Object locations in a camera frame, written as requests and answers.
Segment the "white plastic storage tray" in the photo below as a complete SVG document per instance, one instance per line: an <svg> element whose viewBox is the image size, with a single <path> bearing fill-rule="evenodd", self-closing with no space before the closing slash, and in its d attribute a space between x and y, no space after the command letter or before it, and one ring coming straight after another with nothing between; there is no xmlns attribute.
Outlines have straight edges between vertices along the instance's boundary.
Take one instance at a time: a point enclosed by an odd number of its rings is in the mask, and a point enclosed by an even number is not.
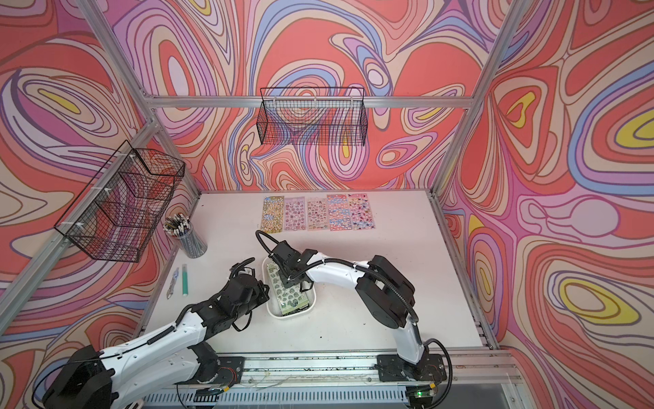
<svg viewBox="0 0 654 409"><path fill-rule="evenodd" d="M286 288L282 285L279 266L270 258L262 262L263 282L269 287L267 313L277 320L288 320L297 315L306 315L316 303L316 291L311 288L301 291L300 285Z"/></svg>

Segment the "pink puffy sticker sheet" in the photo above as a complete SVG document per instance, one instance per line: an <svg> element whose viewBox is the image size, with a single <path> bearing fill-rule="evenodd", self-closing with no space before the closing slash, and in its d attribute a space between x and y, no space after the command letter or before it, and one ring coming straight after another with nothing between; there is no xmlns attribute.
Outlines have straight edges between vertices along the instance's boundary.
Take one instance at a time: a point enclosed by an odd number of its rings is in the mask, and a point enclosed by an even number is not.
<svg viewBox="0 0 654 409"><path fill-rule="evenodd" d="M306 229L306 199L304 197L286 197L284 199L284 230L303 231Z"/></svg>

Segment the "yellow green sticker sheet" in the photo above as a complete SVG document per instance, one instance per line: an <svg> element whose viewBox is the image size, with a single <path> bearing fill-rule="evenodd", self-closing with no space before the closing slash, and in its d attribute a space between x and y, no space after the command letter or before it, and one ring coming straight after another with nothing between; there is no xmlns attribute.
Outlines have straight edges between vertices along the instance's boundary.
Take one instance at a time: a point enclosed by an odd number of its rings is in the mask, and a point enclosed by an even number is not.
<svg viewBox="0 0 654 409"><path fill-rule="evenodd" d="M263 200L260 230L281 233L284 228L284 196L268 196Z"/></svg>

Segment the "pink bonbon sticker sheet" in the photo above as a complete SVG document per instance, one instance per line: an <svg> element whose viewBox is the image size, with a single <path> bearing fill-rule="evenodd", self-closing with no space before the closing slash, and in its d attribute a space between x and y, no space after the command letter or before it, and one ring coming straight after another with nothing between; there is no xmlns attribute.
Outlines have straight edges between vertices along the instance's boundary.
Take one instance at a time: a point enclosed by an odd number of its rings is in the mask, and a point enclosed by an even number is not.
<svg viewBox="0 0 654 409"><path fill-rule="evenodd" d="M330 229L327 198L308 198L307 221L309 231Z"/></svg>

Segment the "blue red animal sticker sheet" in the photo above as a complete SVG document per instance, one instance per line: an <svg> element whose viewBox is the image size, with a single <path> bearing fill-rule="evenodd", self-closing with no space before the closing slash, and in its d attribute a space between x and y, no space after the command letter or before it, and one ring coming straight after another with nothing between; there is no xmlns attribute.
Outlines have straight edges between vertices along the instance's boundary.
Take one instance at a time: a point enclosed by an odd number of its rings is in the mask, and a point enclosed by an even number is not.
<svg viewBox="0 0 654 409"><path fill-rule="evenodd" d="M351 209L346 194L327 196L330 231L347 231L353 229Z"/></svg>

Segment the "pink yellow pastel sticker sheet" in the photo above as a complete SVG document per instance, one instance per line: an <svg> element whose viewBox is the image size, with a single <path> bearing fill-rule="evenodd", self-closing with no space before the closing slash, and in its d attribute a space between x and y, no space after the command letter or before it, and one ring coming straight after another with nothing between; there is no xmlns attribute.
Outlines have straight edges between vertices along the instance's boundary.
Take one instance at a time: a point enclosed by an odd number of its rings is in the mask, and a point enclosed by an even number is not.
<svg viewBox="0 0 654 409"><path fill-rule="evenodd" d="M349 194L347 199L350 206L351 220L354 230L373 229L376 225L368 195Z"/></svg>

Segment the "green cream sticker sheet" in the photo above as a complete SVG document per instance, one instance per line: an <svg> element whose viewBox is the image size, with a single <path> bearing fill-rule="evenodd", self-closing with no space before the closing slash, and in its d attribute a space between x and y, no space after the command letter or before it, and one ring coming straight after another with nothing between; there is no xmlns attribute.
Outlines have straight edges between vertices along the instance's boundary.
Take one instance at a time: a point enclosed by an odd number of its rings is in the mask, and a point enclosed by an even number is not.
<svg viewBox="0 0 654 409"><path fill-rule="evenodd" d="M274 293L279 310L279 316L286 317L294 315L311 307L311 302L305 292L301 292L301 287L295 285L292 287L284 287L281 275L279 273L279 266L274 262L268 262L266 265L266 273L269 278L269 286Z"/></svg>

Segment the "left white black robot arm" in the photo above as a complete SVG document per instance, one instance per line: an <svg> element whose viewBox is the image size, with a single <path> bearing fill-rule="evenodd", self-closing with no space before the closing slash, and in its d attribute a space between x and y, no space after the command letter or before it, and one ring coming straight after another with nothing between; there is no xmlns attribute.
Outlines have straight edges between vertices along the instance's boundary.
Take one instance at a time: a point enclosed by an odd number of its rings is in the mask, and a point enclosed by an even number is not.
<svg viewBox="0 0 654 409"><path fill-rule="evenodd" d="M177 318L127 343L97 350L88 345L46 375L53 379L39 408L122 408L166 386L209 383L221 370L209 339L236 327L269 300L250 257L231 267L225 286Z"/></svg>

